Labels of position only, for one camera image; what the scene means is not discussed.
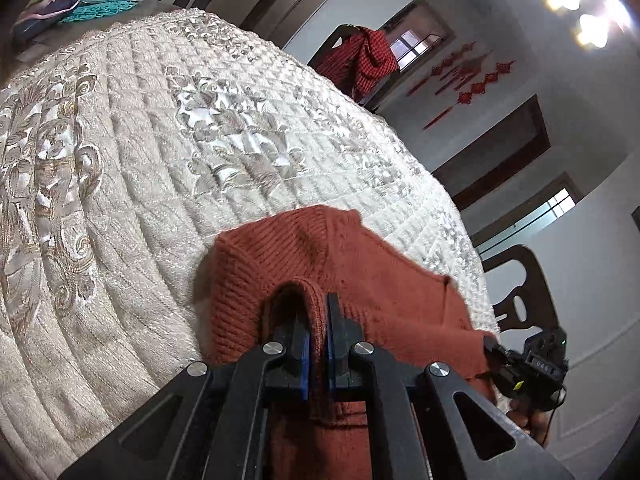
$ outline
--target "white embroidered bedspread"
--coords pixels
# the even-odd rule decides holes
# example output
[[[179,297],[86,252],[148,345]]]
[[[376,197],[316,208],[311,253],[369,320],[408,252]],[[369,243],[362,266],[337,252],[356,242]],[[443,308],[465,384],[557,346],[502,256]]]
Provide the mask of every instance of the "white embroidered bedspread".
[[[205,256],[244,222],[357,209],[497,333],[458,211],[385,121],[212,14],[116,24],[17,75],[0,148],[0,430],[37,478],[207,352]]]

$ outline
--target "red checkered cloth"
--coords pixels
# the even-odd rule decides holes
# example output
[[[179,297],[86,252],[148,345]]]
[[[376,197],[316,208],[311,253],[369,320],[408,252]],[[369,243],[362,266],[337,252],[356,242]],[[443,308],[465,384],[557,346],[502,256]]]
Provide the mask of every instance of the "red checkered cloth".
[[[316,67],[343,94],[360,101],[385,76],[398,70],[398,60],[381,30],[358,27],[343,44],[334,48]]]

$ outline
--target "floral embroidery pattern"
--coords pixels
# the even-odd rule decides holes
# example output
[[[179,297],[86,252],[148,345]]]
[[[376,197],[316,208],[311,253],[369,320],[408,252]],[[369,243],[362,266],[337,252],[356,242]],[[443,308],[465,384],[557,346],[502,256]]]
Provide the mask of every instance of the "floral embroidery pattern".
[[[93,255],[78,223],[101,170],[76,113],[96,79],[83,64],[0,96],[0,285],[16,336],[37,316],[43,271],[59,316],[94,294]]]
[[[287,179],[306,170],[302,149],[288,145],[288,126],[265,110],[266,100],[254,93],[239,97],[235,83],[196,74],[173,76],[179,104],[177,119],[183,134],[203,143],[206,161],[194,156],[188,163],[197,175],[194,195],[219,198],[229,187],[255,187],[265,196]]]

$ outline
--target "human hand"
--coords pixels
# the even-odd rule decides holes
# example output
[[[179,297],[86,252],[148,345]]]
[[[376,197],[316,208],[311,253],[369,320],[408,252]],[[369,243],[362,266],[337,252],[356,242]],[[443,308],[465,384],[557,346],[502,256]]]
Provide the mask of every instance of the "human hand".
[[[533,412],[527,416],[527,403],[520,399],[513,399],[510,402],[511,411],[507,416],[522,430],[530,435],[540,446],[546,447],[549,443],[549,417],[544,412]]]

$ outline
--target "silver screw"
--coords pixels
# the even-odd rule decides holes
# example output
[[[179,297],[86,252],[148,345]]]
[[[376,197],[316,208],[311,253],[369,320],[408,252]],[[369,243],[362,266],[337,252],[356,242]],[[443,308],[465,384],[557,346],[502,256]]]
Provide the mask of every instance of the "silver screw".
[[[262,351],[269,355],[281,354],[282,350],[284,350],[284,347],[277,341],[269,341],[262,347]]]
[[[360,341],[353,345],[353,351],[360,355],[371,355],[373,354],[373,345],[366,341]]]
[[[191,377],[200,377],[207,373],[207,365],[202,361],[196,361],[187,366],[187,373]]]
[[[436,377],[446,377],[449,375],[449,367],[444,363],[431,363],[429,371]]]

